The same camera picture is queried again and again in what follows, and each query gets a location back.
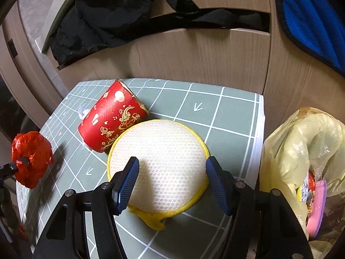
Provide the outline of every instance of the translucent plastic bag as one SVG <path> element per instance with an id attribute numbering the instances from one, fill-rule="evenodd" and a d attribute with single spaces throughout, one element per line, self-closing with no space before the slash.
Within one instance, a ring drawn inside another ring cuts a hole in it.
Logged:
<path id="1" fill-rule="evenodd" d="M 297 200 L 296 189 L 310 166 L 315 180 L 327 182 L 326 197 L 345 192 L 345 125 L 321 110 L 305 107 L 265 140 L 260 166 L 260 190 L 281 190 L 305 233 L 307 205 Z M 322 247 L 314 250 L 315 258 L 328 251 L 328 244 L 313 243 L 312 249 Z"/>

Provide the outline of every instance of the red cup with gold print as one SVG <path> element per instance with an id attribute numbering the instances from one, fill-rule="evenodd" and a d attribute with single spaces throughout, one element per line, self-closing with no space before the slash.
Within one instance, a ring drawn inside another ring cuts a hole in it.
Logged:
<path id="1" fill-rule="evenodd" d="M 116 80 L 80 123 L 78 131 L 86 145 L 102 153 L 147 114 L 145 106 L 128 87 Z"/>

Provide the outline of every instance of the table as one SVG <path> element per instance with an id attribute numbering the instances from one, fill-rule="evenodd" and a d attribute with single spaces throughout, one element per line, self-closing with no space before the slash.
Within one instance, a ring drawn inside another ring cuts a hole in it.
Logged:
<path id="1" fill-rule="evenodd" d="M 148 119 L 170 119 L 192 128 L 210 154 L 237 179 L 255 186 L 263 140 L 261 95 L 206 84 L 160 79 L 122 79 L 147 107 Z M 33 190 L 17 182 L 20 218 L 34 250 L 51 212 L 69 188 L 93 190 L 107 181 L 107 154 L 85 147 L 77 128 L 80 107 L 90 109 L 114 80 L 81 82 L 61 102 L 41 130 L 53 148 L 55 163 Z M 91 213 L 86 213 L 91 259 L 97 259 Z M 166 220 L 157 232 L 123 211 L 115 218 L 129 259 L 213 258 L 230 227 L 212 189 L 190 209 Z"/>

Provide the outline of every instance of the pink and purple object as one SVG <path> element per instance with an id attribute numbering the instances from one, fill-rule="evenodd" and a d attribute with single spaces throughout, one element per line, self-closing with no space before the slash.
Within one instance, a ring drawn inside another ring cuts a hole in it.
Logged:
<path id="1" fill-rule="evenodd" d="M 317 181 L 315 186 L 315 199 L 313 203 L 313 212 L 308 219 L 307 232 L 311 238 L 316 237 L 319 232 L 323 212 L 326 202 L 327 183 L 325 180 Z"/>

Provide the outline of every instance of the crumpled red plastic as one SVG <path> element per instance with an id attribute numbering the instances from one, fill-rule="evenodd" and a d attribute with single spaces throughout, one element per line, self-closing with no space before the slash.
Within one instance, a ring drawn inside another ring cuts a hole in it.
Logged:
<path id="1" fill-rule="evenodd" d="M 21 157 L 26 157 L 30 164 L 17 161 L 18 172 L 14 176 L 19 183 L 33 189 L 48 165 L 53 163 L 51 144 L 37 131 L 18 134 L 12 142 L 12 161 Z"/>

